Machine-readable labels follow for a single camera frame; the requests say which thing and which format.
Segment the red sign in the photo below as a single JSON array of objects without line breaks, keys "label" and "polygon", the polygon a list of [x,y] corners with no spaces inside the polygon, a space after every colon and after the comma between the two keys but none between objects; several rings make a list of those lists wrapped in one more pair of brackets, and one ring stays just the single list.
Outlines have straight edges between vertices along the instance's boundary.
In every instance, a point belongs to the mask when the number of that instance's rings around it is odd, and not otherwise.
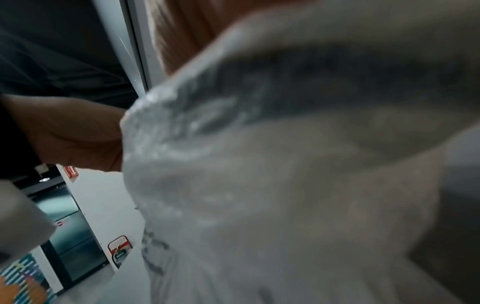
[{"label": "red sign", "polygon": [[63,167],[68,178],[74,178],[79,175],[79,172],[72,166]]}]

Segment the plastic bag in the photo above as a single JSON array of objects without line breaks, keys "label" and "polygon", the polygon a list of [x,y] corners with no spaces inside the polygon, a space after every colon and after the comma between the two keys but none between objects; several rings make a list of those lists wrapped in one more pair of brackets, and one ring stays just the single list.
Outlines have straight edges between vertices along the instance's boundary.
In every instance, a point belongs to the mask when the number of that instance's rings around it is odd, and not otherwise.
[{"label": "plastic bag", "polygon": [[479,16],[467,0],[271,11],[138,100],[123,172],[152,303],[400,302],[391,263],[480,114]]}]

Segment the white plastic bag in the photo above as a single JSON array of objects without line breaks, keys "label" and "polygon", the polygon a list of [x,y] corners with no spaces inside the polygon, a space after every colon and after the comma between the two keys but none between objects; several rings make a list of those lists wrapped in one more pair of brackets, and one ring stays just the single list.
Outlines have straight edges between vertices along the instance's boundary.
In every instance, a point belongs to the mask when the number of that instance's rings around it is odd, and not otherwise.
[{"label": "white plastic bag", "polygon": [[123,172],[152,302],[398,303],[390,265],[435,218],[446,140],[480,114],[479,13],[272,11],[138,100]]}]

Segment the blue striped pattern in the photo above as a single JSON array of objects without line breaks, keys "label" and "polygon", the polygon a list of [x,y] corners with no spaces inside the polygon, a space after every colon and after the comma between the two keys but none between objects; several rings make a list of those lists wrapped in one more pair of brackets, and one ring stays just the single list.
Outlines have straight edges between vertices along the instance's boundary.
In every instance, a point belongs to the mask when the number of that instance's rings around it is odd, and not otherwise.
[{"label": "blue striped pattern", "polygon": [[[9,267],[0,270],[0,275],[5,278],[6,285],[18,284],[20,292],[15,297],[13,304],[40,304],[30,298],[26,277],[32,277],[39,284],[45,280],[37,262],[31,254],[27,254],[22,259],[12,263]],[[52,289],[48,287],[46,291],[48,300],[42,304],[50,304],[55,298]]]}]

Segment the colorful poster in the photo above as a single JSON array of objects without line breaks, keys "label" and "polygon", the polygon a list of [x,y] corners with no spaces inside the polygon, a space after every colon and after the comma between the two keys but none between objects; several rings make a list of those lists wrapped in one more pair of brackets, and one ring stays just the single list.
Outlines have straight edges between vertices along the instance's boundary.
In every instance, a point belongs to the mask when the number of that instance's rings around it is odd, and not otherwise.
[{"label": "colorful poster", "polygon": [[31,254],[0,270],[0,304],[50,304],[54,298]]}]

